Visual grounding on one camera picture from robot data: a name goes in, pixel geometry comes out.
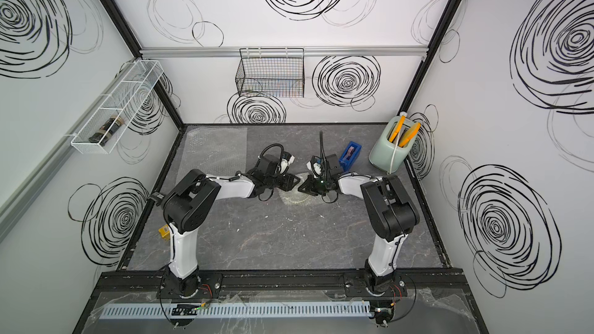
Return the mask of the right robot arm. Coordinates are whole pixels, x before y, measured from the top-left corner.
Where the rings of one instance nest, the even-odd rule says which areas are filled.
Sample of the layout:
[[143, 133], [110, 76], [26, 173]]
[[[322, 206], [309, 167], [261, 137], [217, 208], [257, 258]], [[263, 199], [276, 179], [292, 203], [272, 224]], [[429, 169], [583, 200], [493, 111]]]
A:
[[364, 201], [374, 230], [374, 245], [365, 263], [367, 290], [381, 295], [394, 282], [397, 259], [404, 242], [420, 222], [419, 212], [405, 186], [396, 174], [372, 176], [345, 173], [335, 155], [312, 157], [307, 168], [311, 171], [300, 193], [310, 196], [353, 196]]

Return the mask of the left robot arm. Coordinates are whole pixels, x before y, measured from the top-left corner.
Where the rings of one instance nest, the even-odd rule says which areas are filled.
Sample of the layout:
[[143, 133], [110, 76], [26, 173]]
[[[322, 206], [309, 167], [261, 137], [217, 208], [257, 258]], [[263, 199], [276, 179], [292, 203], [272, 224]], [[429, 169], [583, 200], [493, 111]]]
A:
[[214, 203], [223, 199], [259, 198], [265, 191], [289, 192], [300, 178], [289, 172], [294, 156], [261, 154], [255, 167], [233, 176], [215, 176], [198, 169], [190, 170], [167, 194], [155, 192], [150, 199], [163, 211], [170, 230], [168, 283], [181, 298], [191, 298], [201, 288], [196, 256], [199, 227]]

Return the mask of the blue tape dispenser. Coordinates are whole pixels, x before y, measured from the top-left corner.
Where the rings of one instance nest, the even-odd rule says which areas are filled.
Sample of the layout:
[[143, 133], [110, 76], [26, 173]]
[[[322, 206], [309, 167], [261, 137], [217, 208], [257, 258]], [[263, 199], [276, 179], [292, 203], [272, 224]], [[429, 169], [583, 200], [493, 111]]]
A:
[[356, 142], [349, 142], [343, 154], [339, 158], [340, 167], [343, 169], [345, 173], [348, 173], [351, 167], [356, 162], [362, 146]]

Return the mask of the mint green toaster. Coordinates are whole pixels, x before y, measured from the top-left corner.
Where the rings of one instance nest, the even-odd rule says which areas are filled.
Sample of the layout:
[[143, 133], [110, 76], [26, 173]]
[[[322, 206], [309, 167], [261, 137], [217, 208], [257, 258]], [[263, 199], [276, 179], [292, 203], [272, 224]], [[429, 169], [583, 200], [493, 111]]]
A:
[[[397, 139], [394, 143], [389, 142], [389, 137], [398, 123], [399, 117], [401, 115], [405, 116], [405, 122], [402, 126], [402, 130], [398, 135]], [[401, 112], [398, 116], [393, 117], [384, 127], [382, 133], [380, 134], [379, 139], [375, 143], [374, 147], [371, 150], [371, 154], [369, 155], [370, 163], [378, 169], [385, 171], [388, 174], [395, 173], [400, 165], [405, 161], [406, 157], [410, 153], [413, 145], [417, 141], [417, 137], [419, 136], [419, 132], [417, 136], [412, 139], [405, 148], [401, 148], [398, 146], [398, 142], [402, 137], [403, 133], [411, 128], [415, 123], [413, 122], [408, 116], [406, 112]]]

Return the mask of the small black box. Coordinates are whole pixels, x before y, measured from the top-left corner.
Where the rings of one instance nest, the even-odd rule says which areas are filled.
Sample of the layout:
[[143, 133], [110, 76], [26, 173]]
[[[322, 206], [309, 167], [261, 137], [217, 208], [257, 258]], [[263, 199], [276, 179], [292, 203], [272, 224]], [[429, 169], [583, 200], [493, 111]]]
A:
[[165, 196], [162, 193], [154, 192], [150, 195], [149, 198], [151, 199], [151, 201], [154, 202], [156, 206], [160, 207]]

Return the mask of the yellow block with black cap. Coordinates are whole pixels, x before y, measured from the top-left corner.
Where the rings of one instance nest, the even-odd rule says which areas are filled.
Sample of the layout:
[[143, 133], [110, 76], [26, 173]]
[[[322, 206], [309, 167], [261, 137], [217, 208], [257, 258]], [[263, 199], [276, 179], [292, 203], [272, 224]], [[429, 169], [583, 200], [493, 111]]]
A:
[[161, 236], [161, 238], [164, 241], [169, 241], [170, 240], [170, 238], [171, 238], [171, 230], [170, 230], [170, 227], [169, 226], [165, 225], [163, 227], [160, 227], [159, 230], [158, 230], [158, 232], [159, 232], [159, 235]]

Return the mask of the dark bottle in shelf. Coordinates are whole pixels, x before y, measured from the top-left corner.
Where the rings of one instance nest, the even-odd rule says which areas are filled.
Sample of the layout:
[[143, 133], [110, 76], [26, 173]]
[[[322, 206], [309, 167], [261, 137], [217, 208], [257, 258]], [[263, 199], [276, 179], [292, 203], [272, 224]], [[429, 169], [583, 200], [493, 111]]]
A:
[[88, 142], [105, 146], [122, 125], [124, 125], [124, 120], [121, 117], [112, 116], [103, 123], [96, 133], [89, 137]]

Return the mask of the horizontal aluminium wall rail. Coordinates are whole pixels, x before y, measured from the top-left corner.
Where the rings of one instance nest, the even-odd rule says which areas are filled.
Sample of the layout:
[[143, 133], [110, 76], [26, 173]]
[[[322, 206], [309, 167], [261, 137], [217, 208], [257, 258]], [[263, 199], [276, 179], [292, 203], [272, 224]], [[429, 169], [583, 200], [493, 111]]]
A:
[[221, 47], [153, 47], [140, 50], [152, 59], [205, 58], [205, 57], [424, 57], [427, 46], [221, 46]]

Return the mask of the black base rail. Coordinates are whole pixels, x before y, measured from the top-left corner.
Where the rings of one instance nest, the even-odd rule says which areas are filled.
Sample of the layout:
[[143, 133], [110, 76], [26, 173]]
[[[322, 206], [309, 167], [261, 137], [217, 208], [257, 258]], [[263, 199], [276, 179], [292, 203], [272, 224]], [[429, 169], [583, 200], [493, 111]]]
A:
[[163, 298], [220, 298], [232, 292], [314, 290], [354, 297], [398, 297], [412, 289], [468, 290], [467, 278], [457, 268], [405, 268], [382, 278], [365, 269], [337, 270], [201, 270], [180, 280], [167, 268], [158, 271], [103, 273], [91, 296], [104, 292], [155, 292]]

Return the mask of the left wall aluminium rail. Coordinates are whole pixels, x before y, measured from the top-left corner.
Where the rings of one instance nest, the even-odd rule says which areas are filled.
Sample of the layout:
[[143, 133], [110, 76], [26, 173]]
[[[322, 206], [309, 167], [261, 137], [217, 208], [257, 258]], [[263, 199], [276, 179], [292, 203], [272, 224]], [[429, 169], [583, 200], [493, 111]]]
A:
[[86, 111], [76, 120], [72, 127], [64, 134], [43, 160], [34, 168], [26, 179], [17, 187], [6, 202], [1, 206], [1, 242], [12, 232], [32, 204], [45, 190], [54, 176], [60, 171], [66, 161], [73, 154], [72, 139], [82, 129], [84, 124], [99, 109], [103, 101], [116, 89], [119, 81], [141, 60], [132, 58], [122, 64], [114, 79], [99, 94]]

